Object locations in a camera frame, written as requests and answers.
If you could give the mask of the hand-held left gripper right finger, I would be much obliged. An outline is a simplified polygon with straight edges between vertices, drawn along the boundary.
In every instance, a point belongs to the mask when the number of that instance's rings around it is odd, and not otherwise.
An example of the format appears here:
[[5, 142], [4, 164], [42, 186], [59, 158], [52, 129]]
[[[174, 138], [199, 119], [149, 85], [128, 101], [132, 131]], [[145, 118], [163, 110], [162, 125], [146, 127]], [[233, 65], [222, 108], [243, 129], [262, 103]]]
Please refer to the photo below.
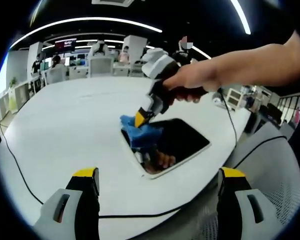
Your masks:
[[243, 172], [221, 167], [218, 172], [218, 240], [274, 240], [277, 210]]

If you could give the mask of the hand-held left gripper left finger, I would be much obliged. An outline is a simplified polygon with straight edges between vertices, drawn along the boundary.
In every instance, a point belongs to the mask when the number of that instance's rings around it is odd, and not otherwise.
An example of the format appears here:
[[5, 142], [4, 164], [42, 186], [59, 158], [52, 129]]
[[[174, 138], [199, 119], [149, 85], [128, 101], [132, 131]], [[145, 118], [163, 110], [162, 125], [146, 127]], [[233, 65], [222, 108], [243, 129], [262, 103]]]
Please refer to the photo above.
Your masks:
[[98, 240], [99, 195], [99, 169], [77, 171], [41, 206], [35, 233], [42, 240]]

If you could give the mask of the person's right hand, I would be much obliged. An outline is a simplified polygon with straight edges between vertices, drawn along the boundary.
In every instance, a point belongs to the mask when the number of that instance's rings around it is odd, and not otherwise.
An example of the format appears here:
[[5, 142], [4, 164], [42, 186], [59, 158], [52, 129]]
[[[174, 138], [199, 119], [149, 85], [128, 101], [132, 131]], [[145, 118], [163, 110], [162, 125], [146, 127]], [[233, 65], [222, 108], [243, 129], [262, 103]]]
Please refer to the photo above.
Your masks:
[[218, 63], [212, 58], [184, 65], [175, 75], [166, 79], [163, 86], [170, 91], [178, 87], [201, 87], [207, 92], [215, 92], [222, 86], [218, 79]]

